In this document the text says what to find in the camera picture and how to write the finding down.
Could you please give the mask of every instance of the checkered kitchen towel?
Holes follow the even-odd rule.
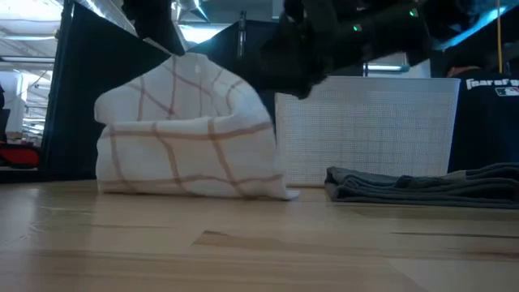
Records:
[[[171,57],[103,94],[95,115],[103,192],[293,199],[258,94],[206,56]]]

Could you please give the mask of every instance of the white plastic basket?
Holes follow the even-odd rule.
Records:
[[[322,186],[330,166],[444,175],[459,79],[330,77],[304,101],[277,95],[277,142],[292,186]]]

